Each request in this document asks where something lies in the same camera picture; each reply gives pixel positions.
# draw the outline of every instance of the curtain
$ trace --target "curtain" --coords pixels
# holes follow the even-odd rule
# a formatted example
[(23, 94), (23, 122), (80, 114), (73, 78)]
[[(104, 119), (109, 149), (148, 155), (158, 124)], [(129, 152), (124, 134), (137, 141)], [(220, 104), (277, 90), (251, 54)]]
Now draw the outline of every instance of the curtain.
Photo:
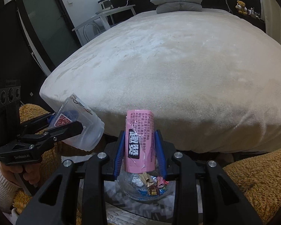
[(266, 33), (281, 44), (281, 8), (276, 0), (260, 0)]

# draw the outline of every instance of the pink cylindrical package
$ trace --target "pink cylindrical package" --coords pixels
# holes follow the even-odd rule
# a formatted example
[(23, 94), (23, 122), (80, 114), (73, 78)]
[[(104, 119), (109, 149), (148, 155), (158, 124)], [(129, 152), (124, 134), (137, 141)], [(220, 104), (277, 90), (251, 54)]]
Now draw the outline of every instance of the pink cylindrical package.
[(125, 171), (143, 173), (155, 170), (153, 113), (127, 111), (125, 132)]

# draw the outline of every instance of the hand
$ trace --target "hand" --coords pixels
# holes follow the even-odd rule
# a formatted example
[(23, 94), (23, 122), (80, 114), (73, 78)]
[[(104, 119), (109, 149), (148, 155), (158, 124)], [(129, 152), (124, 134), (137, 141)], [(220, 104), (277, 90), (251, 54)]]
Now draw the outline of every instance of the hand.
[[(2, 176), (5, 177), (8, 181), (19, 185), (14, 174), (23, 172), (22, 166), (6, 166), (2, 162), (0, 162), (0, 171), (2, 173)], [(29, 181), (29, 183), (32, 185), (38, 183), (38, 181), (40, 180), (40, 163), (25, 165), (25, 171), (26, 172), (23, 174), (23, 178), (25, 180)]]

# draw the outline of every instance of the qr code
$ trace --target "qr code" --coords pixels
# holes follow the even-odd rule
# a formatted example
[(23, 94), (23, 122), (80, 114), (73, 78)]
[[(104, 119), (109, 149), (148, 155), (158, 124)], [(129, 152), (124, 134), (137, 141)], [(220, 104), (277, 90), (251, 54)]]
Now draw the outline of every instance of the qr code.
[(71, 119), (66, 117), (64, 114), (60, 114), (54, 124), (54, 127), (62, 126), (62, 125), (68, 124), (70, 122), (72, 122)]

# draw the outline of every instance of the metal bolt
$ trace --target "metal bolt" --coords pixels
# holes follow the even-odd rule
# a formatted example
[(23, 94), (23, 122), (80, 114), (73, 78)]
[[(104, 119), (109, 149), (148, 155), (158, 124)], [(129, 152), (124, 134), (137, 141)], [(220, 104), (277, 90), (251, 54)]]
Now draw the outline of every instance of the metal bolt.
[(216, 167), (216, 162), (213, 161), (213, 160), (211, 160), (211, 161), (208, 162), (208, 165), (209, 165), (210, 167)]
[(100, 152), (97, 157), (100, 158), (100, 159), (103, 159), (107, 156), (107, 154), (105, 152)]
[(181, 158), (181, 157), (183, 157), (183, 154), (181, 152), (175, 152), (174, 157)]
[(65, 160), (65, 161), (63, 162), (63, 165), (64, 165), (65, 167), (69, 167), (69, 166), (72, 165), (72, 161), (71, 161), (71, 160)]

